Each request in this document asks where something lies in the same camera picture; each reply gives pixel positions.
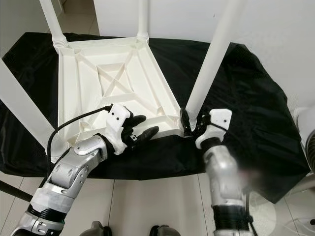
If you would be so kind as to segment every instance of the black cloth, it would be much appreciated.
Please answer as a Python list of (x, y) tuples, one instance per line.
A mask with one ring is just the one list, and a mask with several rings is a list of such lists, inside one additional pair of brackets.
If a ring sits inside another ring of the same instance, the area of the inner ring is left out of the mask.
[[(68, 41), (108, 38), (65, 35)], [(209, 44), (151, 38), (149, 45), (179, 105), (185, 107)], [(58, 55), (51, 35), (25, 33), (3, 61), (56, 127)], [(254, 189), (274, 203), (309, 172), (286, 102), (285, 93), (258, 58), (244, 45), (231, 43), (204, 104), (233, 111), (229, 130), (238, 139), (227, 134), (224, 144), (242, 170), (256, 174)], [(1, 171), (24, 177), (45, 176), (44, 148), (1, 102), (0, 127)], [(203, 160), (193, 138), (168, 136), (106, 160), (90, 177), (144, 180), (202, 172)]]

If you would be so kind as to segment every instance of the tiled floor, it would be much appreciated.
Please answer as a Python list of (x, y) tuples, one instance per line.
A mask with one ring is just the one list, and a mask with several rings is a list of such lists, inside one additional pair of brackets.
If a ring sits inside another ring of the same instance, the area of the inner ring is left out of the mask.
[[(93, 0), (67, 0), (59, 17), (63, 32), (99, 35)], [(41, 178), (0, 173), (0, 180), (33, 194)], [(315, 193), (307, 190), (276, 205), (257, 205), (251, 212), (259, 236), (315, 235), (300, 221), (315, 218)], [(0, 236), (8, 236), (28, 203), (1, 193)], [(114, 236), (147, 236), (155, 224), (175, 227), (182, 236), (211, 236), (214, 230), (209, 180), (206, 174), (148, 181), (89, 179), (66, 218), (63, 236), (78, 236), (94, 220), (110, 225)]]

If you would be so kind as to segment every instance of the silver robot arm segment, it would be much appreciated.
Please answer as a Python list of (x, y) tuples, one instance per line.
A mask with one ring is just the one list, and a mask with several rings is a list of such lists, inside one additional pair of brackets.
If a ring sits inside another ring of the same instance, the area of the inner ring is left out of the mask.
[(12, 236), (60, 235), (88, 174), (106, 159), (106, 143), (100, 135), (78, 142), (56, 163), (43, 187), (37, 189)]
[(210, 124), (196, 140), (196, 146), (204, 153), (206, 173), (210, 180), (216, 224), (214, 236), (253, 236), (249, 230), (236, 160), (227, 147), (221, 144), (226, 133), (223, 129), (228, 130), (232, 112), (228, 109), (213, 109), (209, 115)]

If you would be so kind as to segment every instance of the white wall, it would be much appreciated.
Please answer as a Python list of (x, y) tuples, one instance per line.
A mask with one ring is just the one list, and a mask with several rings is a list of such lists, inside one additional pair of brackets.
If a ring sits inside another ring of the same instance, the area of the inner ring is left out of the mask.
[[(137, 0), (94, 0), (101, 35), (135, 36)], [(227, 0), (150, 0), (150, 37), (210, 42)], [(315, 104), (315, 1), (249, 0), (233, 42), (254, 52), (291, 110)]]
[[(53, 0), (57, 15), (62, 12), (59, 0)], [(46, 32), (48, 25), (39, 0), (0, 0), (0, 57), (25, 32)]]

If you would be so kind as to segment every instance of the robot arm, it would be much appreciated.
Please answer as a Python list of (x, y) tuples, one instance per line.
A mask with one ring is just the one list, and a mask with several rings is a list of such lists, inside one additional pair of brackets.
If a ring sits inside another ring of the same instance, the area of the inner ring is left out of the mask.
[(214, 236), (252, 236), (236, 160), (227, 147), (221, 144), (229, 128), (232, 112), (228, 109), (213, 109), (209, 115), (210, 122), (206, 130), (195, 143), (204, 153), (206, 173), (210, 180), (216, 225)]
[(106, 121), (105, 136), (96, 134), (71, 147), (55, 164), (44, 185), (35, 192), (27, 211), (11, 236), (58, 236), (64, 219), (88, 174), (111, 153), (120, 154), (152, 138), (158, 127), (138, 137), (133, 127), (145, 116), (133, 116), (127, 108), (114, 104)]

